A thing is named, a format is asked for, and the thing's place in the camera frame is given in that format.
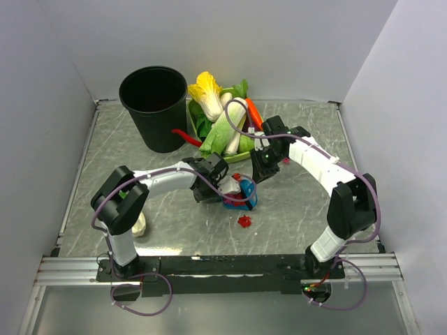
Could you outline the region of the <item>blue hand brush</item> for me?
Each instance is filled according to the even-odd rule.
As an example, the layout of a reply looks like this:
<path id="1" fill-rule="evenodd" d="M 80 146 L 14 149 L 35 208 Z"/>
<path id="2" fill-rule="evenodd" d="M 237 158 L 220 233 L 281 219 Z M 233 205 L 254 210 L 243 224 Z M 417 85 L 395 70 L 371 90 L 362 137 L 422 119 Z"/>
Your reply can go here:
<path id="1" fill-rule="evenodd" d="M 256 185 L 248 179 L 243 179 L 240 182 L 240 187 L 242 198 L 249 198 L 247 201 L 242 202 L 242 206 L 245 210 L 252 211 L 258 203 Z"/>

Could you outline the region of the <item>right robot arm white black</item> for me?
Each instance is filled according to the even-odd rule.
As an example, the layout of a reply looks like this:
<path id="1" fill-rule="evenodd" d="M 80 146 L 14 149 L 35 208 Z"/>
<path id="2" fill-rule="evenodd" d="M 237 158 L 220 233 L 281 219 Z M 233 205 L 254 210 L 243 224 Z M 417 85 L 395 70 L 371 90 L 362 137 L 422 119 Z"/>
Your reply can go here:
<path id="1" fill-rule="evenodd" d="M 330 197 L 327 226 L 305 251 L 304 267 L 312 278 L 322 277 L 356 234 L 377 222 L 376 182 L 370 174 L 356 174 L 341 165 L 301 126 L 289 128 L 281 117 L 267 119 L 261 131 L 248 129 L 254 139 L 250 151 L 252 178 L 259 184 L 279 171 L 285 158 L 304 168 Z"/>

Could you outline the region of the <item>blue dustpan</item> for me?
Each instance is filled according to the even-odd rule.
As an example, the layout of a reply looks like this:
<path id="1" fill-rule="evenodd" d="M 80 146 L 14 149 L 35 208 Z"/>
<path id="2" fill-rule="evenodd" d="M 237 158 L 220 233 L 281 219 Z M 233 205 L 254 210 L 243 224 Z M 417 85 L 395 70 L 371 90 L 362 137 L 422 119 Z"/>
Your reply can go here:
<path id="1" fill-rule="evenodd" d="M 232 200 L 228 200 L 226 198 L 222 199 L 223 206 L 227 209 L 251 211 L 257 204 L 257 197 L 250 199 L 248 202 L 235 202 L 234 199 L 241 200 L 244 196 L 240 193 L 230 194 L 228 196 Z"/>

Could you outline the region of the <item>small red paper scrap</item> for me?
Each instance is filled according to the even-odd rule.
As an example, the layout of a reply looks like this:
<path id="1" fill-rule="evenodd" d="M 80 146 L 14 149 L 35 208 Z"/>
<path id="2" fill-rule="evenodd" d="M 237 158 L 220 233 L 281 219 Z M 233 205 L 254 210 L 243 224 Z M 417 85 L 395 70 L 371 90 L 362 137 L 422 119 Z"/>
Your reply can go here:
<path id="1" fill-rule="evenodd" d="M 238 218 L 237 222 L 241 227 L 247 228 L 251 225 L 251 217 L 250 216 L 241 216 Z"/>

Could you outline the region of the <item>wide red paper strip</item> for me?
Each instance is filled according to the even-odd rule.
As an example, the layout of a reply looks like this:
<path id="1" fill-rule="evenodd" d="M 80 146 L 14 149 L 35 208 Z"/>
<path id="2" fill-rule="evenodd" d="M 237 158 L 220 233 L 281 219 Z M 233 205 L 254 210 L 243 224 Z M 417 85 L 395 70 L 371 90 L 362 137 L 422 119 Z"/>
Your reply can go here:
<path id="1" fill-rule="evenodd" d="M 240 182 L 242 181 L 241 175 L 239 173 L 234 173 L 232 178 L 234 180 L 236 180 L 237 185 L 240 186 Z M 242 194 L 242 191 L 241 191 L 241 188 L 239 188 L 239 191 L 237 193 L 228 194 L 228 197 L 232 198 L 232 200 L 229 201 L 229 204 L 231 204 L 231 205 L 233 205 L 235 207 L 239 207 L 239 206 L 243 206 L 244 205 L 243 202 L 235 202 L 234 201 L 234 199 L 241 200 L 241 199 L 244 198 L 244 196 Z"/>

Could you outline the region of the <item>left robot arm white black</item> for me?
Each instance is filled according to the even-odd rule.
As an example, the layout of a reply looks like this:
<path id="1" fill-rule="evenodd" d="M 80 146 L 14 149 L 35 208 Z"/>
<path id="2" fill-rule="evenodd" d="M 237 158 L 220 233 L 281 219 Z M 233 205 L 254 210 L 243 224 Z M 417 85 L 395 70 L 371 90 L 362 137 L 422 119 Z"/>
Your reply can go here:
<path id="1" fill-rule="evenodd" d="M 164 168 L 132 171 L 117 167 L 91 199 L 94 210 L 91 227 L 105 236 L 110 267 L 123 281 L 140 270 L 131 228 L 147 200 L 165 193 L 190 189 L 196 202 L 218 196 L 219 183 L 228 172 L 227 162 L 218 154 L 205 158 L 184 158 Z"/>

